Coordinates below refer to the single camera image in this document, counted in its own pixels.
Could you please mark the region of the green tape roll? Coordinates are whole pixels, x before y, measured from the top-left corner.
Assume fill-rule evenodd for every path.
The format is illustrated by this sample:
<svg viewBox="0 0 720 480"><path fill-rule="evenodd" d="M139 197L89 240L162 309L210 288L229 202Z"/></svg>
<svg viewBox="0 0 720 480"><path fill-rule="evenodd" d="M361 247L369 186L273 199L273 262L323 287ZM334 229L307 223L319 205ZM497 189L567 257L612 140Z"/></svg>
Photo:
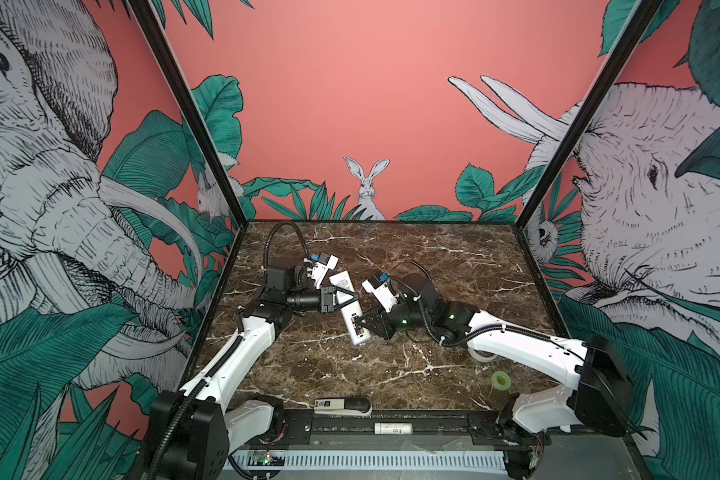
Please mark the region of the green tape roll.
<svg viewBox="0 0 720 480"><path fill-rule="evenodd" d="M490 377L491 385L499 391L507 391L512 386L512 380L508 373L496 370Z"/></svg>

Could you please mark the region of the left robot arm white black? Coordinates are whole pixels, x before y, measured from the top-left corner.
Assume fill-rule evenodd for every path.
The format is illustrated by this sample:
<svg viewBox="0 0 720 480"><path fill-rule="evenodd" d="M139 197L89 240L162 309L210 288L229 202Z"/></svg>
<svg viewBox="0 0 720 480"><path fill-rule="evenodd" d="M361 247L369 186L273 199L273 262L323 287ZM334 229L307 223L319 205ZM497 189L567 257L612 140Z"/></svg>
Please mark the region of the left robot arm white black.
<svg viewBox="0 0 720 480"><path fill-rule="evenodd" d="M263 285L238 309L233 337L191 380L153 402L130 478L216 479L238 446L271 430L273 404L256 401L235 412L227 407L294 314L337 308L335 288L321 284L327 271L317 256L266 267Z"/></svg>

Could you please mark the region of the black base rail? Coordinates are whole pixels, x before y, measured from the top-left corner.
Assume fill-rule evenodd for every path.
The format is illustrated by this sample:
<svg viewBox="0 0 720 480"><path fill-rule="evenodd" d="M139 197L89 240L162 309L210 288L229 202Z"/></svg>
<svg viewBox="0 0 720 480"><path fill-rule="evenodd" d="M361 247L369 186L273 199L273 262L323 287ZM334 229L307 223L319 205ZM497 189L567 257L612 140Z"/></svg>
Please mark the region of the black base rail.
<svg viewBox="0 0 720 480"><path fill-rule="evenodd" d="M255 434L253 426L230 428L230 446L307 445L320 435L335 436L466 436L476 446L496 450L520 450L547 446L556 422L531 433L494 410L374 410L365 415L319 413L312 409L284 409L275 413L265 431Z"/></svg>

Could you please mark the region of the white remote control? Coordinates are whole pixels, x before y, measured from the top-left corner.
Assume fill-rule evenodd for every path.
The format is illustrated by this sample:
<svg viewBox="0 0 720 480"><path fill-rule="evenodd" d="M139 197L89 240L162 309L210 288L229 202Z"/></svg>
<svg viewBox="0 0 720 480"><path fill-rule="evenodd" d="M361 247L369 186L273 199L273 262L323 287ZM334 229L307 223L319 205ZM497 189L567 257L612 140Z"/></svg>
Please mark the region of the white remote control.
<svg viewBox="0 0 720 480"><path fill-rule="evenodd" d="M356 291L347 271L342 271L329 277L332 286L338 287L336 300L341 305L340 313L353 345L365 344L371 333L361 326L357 320L363 312L360 307Z"/></svg>

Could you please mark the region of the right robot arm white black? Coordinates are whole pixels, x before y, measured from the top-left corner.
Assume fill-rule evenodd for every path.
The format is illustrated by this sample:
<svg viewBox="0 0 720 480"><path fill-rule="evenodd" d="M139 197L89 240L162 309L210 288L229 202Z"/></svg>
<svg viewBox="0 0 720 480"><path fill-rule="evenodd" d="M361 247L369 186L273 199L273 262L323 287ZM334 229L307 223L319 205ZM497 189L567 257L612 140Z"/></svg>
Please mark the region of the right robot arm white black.
<svg viewBox="0 0 720 480"><path fill-rule="evenodd" d="M635 430L629 417L634 382L618 348L609 340L546 334L500 319L460 301L449 301L427 275L371 277L363 289L377 301L374 309L353 309L352 333L385 340L402 330L423 329L444 348L464 347L522 364L556 381L556 386L510 399L497 419L502 431L536 434L549 428L584 426L621 437Z"/></svg>

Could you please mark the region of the black and white stapler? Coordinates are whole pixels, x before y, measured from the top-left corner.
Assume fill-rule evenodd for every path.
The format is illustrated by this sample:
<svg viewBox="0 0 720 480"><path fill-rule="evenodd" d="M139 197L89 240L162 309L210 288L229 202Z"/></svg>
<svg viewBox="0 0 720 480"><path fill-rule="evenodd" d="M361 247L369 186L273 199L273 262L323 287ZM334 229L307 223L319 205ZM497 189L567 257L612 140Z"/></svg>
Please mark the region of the black and white stapler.
<svg viewBox="0 0 720 480"><path fill-rule="evenodd" d="M369 417L372 414L372 404L365 397L316 399L313 413L341 417Z"/></svg>

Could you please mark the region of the white tape roll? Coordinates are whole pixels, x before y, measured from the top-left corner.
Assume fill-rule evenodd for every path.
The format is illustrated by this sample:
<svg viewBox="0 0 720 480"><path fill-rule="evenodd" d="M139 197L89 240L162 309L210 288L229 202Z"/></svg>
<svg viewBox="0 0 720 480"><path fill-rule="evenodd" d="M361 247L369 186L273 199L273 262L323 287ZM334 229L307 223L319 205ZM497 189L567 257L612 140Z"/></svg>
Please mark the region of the white tape roll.
<svg viewBox="0 0 720 480"><path fill-rule="evenodd" d="M478 351L472 348L467 349L469 355L479 363L490 363L498 358L496 354Z"/></svg>

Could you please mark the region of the white label tube on rail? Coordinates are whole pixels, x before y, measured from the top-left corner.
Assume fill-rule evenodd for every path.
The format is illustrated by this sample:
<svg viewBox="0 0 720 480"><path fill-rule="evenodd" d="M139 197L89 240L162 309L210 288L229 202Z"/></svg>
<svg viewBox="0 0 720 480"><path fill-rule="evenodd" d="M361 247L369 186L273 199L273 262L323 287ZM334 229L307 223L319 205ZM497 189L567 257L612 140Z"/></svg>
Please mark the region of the white label tube on rail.
<svg viewBox="0 0 720 480"><path fill-rule="evenodd" d="M375 435L412 435L413 424L402 422L376 422L374 424Z"/></svg>

